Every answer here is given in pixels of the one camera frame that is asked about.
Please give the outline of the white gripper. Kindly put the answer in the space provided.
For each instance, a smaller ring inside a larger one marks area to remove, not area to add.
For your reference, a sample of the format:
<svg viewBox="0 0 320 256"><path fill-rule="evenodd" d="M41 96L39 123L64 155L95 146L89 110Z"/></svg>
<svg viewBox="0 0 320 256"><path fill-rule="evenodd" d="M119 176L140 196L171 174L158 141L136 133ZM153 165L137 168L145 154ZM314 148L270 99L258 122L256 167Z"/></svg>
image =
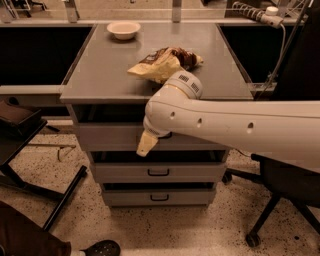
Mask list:
<svg viewBox="0 0 320 256"><path fill-rule="evenodd" d="M166 137L170 132L156 128L147 117L143 119L143 126L146 131L142 133L136 153L141 157L146 157L158 143L158 138Z"/></svg>

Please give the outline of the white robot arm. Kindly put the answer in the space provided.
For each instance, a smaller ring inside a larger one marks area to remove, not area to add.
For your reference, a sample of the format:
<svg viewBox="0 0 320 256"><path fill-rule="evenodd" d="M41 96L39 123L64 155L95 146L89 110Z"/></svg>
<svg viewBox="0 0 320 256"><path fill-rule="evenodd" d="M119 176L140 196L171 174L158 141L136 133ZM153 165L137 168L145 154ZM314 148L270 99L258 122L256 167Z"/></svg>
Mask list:
<svg viewBox="0 0 320 256"><path fill-rule="evenodd" d="M201 94L193 74L172 75L146 105L137 154L173 132L320 171L319 101L219 102Z"/></svg>

